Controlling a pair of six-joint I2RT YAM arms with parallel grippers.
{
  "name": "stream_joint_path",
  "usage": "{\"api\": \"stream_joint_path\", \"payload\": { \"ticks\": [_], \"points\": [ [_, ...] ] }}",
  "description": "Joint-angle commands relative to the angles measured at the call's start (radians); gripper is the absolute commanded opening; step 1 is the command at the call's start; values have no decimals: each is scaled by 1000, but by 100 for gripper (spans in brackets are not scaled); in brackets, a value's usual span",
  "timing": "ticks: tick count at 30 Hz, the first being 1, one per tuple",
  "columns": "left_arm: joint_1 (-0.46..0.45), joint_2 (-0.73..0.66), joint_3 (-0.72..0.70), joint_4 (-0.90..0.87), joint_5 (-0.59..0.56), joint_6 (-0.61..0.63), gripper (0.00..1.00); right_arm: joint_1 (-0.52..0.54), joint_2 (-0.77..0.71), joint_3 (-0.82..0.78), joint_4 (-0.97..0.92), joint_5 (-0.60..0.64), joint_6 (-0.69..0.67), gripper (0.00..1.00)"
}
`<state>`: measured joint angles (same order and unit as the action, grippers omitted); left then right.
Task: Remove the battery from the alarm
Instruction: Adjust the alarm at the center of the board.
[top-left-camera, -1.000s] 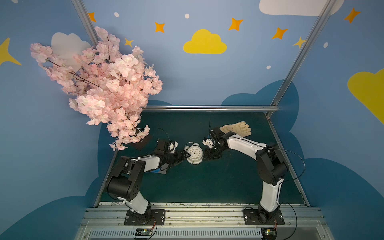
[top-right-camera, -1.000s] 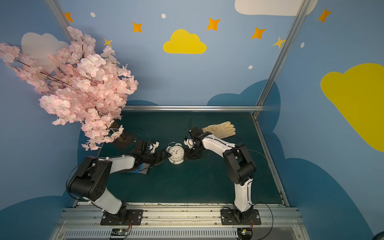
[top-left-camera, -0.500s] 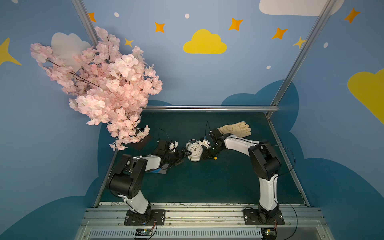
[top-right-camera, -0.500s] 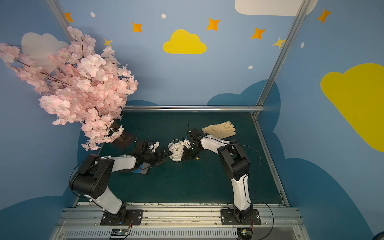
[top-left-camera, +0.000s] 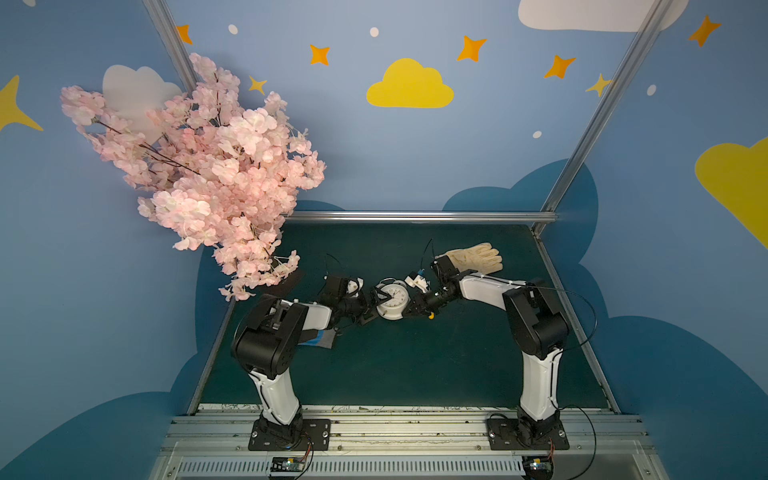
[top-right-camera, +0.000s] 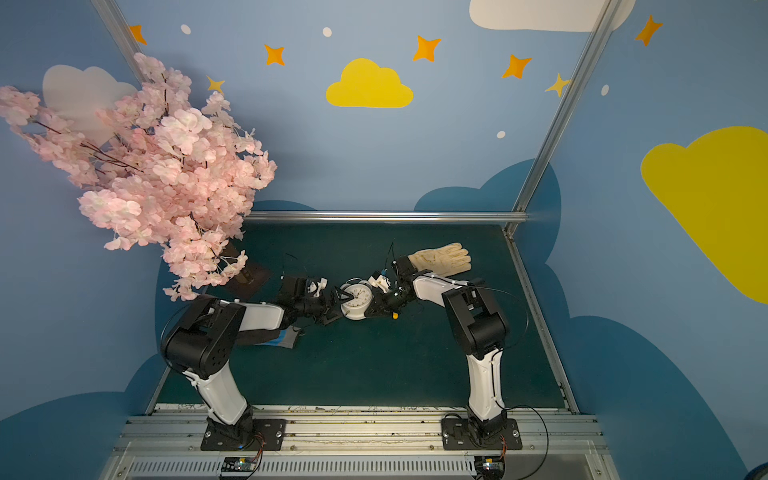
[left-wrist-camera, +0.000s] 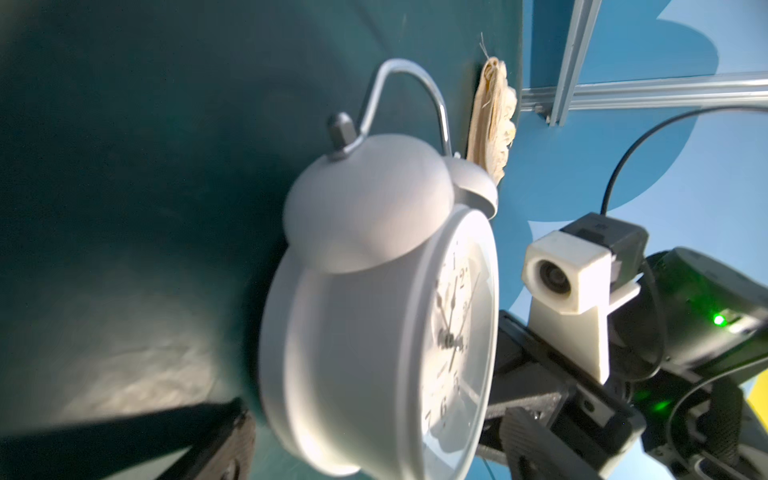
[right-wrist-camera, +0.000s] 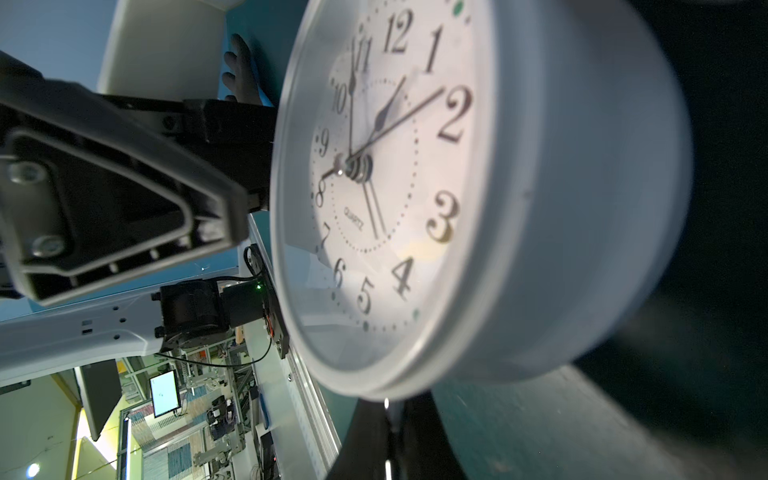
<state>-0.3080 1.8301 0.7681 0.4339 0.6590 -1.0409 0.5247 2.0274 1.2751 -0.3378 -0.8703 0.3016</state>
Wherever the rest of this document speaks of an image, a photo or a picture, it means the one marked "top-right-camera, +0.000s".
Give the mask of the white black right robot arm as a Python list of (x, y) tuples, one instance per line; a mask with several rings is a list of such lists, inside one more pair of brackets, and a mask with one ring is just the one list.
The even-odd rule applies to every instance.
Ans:
[(444, 308), (453, 338), (468, 363), (469, 430), (479, 440), (501, 433), (508, 419), (502, 400), (501, 360), (510, 327), (492, 292), (482, 280), (450, 279), (416, 267), (407, 257), (393, 261), (392, 266), (397, 274), (394, 287), (385, 277), (365, 281), (371, 300), (363, 316), (392, 316), (416, 300)]

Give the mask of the white round alarm clock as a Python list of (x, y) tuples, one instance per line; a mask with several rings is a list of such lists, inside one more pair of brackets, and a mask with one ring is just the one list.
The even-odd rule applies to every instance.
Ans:
[(367, 283), (344, 284), (341, 287), (341, 312), (349, 320), (360, 321), (366, 318), (366, 311), (371, 306), (374, 296)]

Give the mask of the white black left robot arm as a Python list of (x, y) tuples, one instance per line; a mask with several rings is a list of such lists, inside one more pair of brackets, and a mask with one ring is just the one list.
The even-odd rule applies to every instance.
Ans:
[(325, 278), (284, 276), (269, 302), (227, 301), (208, 294), (192, 301), (163, 336), (160, 353), (207, 407), (202, 450), (245, 450), (264, 443), (230, 369), (234, 347), (286, 339), (299, 318), (327, 325), (341, 316), (341, 304), (349, 299), (339, 288), (328, 287)]

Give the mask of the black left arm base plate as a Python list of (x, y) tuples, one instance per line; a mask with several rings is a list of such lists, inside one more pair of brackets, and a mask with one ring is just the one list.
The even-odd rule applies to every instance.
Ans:
[(244, 418), (234, 425), (207, 420), (202, 451), (279, 451), (285, 437), (285, 419)]

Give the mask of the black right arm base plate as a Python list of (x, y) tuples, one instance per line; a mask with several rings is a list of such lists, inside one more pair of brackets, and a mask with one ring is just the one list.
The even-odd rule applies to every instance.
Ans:
[(514, 419), (504, 421), (502, 428), (490, 435), (477, 432), (468, 418), (446, 416), (440, 421), (443, 448), (446, 451), (458, 450), (522, 450), (523, 442), (520, 429)]

